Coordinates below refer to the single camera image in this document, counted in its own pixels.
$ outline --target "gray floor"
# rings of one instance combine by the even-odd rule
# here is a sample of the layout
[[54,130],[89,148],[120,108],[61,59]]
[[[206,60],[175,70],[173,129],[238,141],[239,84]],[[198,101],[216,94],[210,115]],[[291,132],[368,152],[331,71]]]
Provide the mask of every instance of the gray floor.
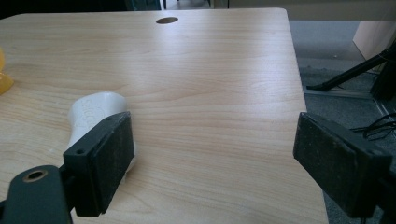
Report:
[[[209,8],[203,0],[169,0],[168,10]],[[303,85],[319,84],[347,69],[364,62],[364,58],[353,43],[358,21],[291,21],[290,29],[296,50],[297,61],[302,74]],[[342,85],[346,91],[369,92],[375,74],[365,74]],[[373,99],[357,99],[326,95],[305,95],[308,112],[342,123],[347,128],[367,126],[381,117],[384,111],[378,109]],[[393,109],[396,100],[389,103]],[[396,148],[396,138],[391,135],[377,142],[389,153]],[[360,223],[349,218],[326,194],[324,194],[330,224]],[[379,223],[382,212],[375,210],[367,223]]]

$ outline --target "white object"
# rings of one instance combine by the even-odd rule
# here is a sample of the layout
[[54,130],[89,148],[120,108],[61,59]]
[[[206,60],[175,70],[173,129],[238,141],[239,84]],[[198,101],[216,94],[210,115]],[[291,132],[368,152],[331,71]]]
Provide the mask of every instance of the white object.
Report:
[[[98,92],[76,100],[68,115],[72,133],[67,148],[73,146],[102,119],[124,111],[126,111],[125,98],[111,91]],[[134,158],[127,172],[134,166],[135,157],[136,143],[134,142]]]

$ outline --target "black cable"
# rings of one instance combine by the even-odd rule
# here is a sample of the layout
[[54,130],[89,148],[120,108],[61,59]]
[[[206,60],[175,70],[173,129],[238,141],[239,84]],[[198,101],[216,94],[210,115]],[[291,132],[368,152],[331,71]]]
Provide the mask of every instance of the black cable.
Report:
[[362,133],[363,138],[368,139],[369,141],[386,138],[390,133],[396,130],[396,121],[389,121],[383,124],[379,124],[379,123],[384,119],[389,119],[392,117],[396,117],[396,113],[391,113],[380,119],[377,119],[368,127],[354,128],[351,129],[351,131],[355,133]]

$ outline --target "wooden table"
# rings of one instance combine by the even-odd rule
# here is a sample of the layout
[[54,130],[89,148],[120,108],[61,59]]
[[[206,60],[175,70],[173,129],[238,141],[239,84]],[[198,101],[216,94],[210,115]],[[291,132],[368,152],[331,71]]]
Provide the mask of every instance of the wooden table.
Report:
[[[158,24],[164,17],[178,21]],[[60,166],[79,97],[114,91],[137,164],[100,217],[76,223],[326,223],[292,157],[304,96],[283,9],[27,14],[0,21],[0,198]]]

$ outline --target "desk grommet hole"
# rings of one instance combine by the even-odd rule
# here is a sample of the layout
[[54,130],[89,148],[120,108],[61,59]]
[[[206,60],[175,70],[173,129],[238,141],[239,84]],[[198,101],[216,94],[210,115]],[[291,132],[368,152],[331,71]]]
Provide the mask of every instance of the desk grommet hole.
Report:
[[156,22],[158,24],[168,24],[168,23],[172,23],[172,22],[175,22],[175,21],[178,21],[178,18],[176,18],[176,17],[165,17],[165,18],[157,20]]

